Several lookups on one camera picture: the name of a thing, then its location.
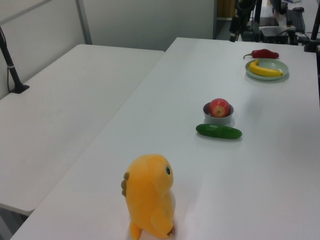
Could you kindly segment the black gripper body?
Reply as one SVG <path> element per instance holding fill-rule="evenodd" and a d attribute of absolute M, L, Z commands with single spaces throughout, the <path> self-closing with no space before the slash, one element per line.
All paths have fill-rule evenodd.
<path fill-rule="evenodd" d="M 236 0 L 236 15 L 241 19 L 249 19 L 256 6 L 256 0 Z"/>

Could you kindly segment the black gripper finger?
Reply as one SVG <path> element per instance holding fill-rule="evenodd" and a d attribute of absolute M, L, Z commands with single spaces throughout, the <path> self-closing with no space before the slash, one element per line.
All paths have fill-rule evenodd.
<path fill-rule="evenodd" d="M 247 17 L 239 16 L 239 24 L 238 24 L 238 34 L 242 35 L 247 26 Z"/>
<path fill-rule="evenodd" d="M 230 27 L 229 27 L 229 32 L 230 32 L 230 37 L 229 41 L 230 42 L 235 42 L 238 39 L 239 36 L 239 23 L 240 23 L 240 18 L 238 15 L 235 15 L 232 17 Z"/>

